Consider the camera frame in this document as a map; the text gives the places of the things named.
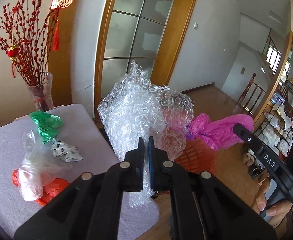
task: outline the white cloth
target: white cloth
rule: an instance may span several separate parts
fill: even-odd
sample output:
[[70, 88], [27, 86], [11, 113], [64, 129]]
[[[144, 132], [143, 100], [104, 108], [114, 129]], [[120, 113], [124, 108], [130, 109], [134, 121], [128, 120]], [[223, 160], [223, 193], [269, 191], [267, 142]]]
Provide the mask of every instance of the white cloth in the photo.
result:
[[[72, 182], [86, 171], [103, 173], [119, 162], [82, 105], [64, 106], [49, 113], [60, 116], [63, 121], [63, 125], [58, 128], [59, 138], [78, 147], [84, 158], [83, 161], [73, 163], [72, 170], [63, 179]], [[0, 127], [0, 225], [10, 237], [41, 208], [36, 202], [24, 201], [12, 183], [12, 172], [21, 166], [25, 155], [22, 135], [35, 129], [36, 125], [29, 117]], [[124, 193], [118, 239], [136, 239], [158, 219], [159, 210], [154, 201], [147, 209], [130, 208], [128, 194]]]

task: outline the baseboard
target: baseboard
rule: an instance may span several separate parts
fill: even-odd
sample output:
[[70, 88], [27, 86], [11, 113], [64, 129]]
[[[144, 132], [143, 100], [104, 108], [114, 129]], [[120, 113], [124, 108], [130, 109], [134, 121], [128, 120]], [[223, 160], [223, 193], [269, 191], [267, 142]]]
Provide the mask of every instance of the baseboard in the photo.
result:
[[186, 93], [192, 92], [194, 90], [198, 90], [198, 89], [201, 89], [201, 88], [204, 88], [204, 87], [210, 87], [210, 86], [214, 86], [214, 82], [212, 82], [211, 84], [204, 85], [204, 86], [199, 86], [199, 87], [196, 87], [196, 88], [191, 88], [191, 89], [182, 91], [180, 93], [186, 94]]

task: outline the pink plastic bag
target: pink plastic bag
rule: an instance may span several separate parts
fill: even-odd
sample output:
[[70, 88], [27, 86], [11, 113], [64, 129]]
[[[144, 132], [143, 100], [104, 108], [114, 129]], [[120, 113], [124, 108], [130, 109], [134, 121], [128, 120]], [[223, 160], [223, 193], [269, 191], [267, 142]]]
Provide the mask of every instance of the pink plastic bag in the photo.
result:
[[187, 140], [200, 138], [215, 151], [221, 148], [227, 149], [236, 143], [243, 142], [233, 133], [233, 126], [236, 123], [240, 123], [248, 130], [253, 131], [252, 117], [247, 114], [236, 114], [211, 122], [207, 114], [201, 113], [187, 126], [188, 134], [186, 138]]

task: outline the table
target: table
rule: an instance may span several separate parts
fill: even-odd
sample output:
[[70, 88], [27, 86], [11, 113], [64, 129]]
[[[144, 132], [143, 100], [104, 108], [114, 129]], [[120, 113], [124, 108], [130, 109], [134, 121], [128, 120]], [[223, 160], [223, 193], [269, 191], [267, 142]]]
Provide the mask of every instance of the table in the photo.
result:
[[[63, 121], [58, 128], [59, 138], [77, 146], [84, 158], [72, 163], [72, 170], [63, 179], [72, 182], [86, 171], [99, 174], [119, 162], [82, 105], [63, 106], [49, 113], [60, 116]], [[13, 170], [21, 166], [25, 155], [21, 137], [31, 130], [36, 130], [36, 125], [29, 117], [0, 127], [0, 226], [10, 237], [41, 208], [36, 202], [24, 201], [11, 179]], [[124, 193], [118, 239], [133, 240], [149, 230], [158, 219], [159, 210], [154, 201], [148, 208], [130, 208], [128, 193]]]

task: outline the vase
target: vase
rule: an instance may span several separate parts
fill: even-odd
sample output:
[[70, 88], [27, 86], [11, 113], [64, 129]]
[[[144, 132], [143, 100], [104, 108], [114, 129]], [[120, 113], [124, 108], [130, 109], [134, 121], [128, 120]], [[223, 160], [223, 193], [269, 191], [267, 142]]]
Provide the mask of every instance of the vase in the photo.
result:
[[43, 84], [37, 86], [27, 85], [37, 111], [45, 112], [53, 109], [54, 107], [51, 93], [52, 79], [53, 74], [46, 72], [44, 74]]

